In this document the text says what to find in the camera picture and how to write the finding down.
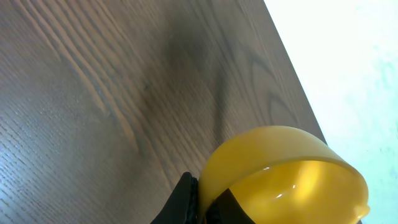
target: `white surface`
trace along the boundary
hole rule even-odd
[[[265,0],[328,145],[398,223],[398,1]]]

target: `wood grain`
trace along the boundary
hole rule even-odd
[[[324,140],[261,0],[4,0],[0,21],[0,223],[149,223],[231,136]]]

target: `wooden tabletop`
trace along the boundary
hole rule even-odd
[[[0,24],[0,223],[149,223],[236,134],[324,140],[261,0],[2,0]]]

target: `wooden table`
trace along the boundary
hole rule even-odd
[[[149,223],[235,134],[324,140],[261,0],[3,0],[0,22],[0,223]]]

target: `yellow mug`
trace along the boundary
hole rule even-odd
[[[363,176],[315,136],[257,128],[222,144],[198,182],[198,219],[230,189],[255,223],[355,224],[369,213]]]

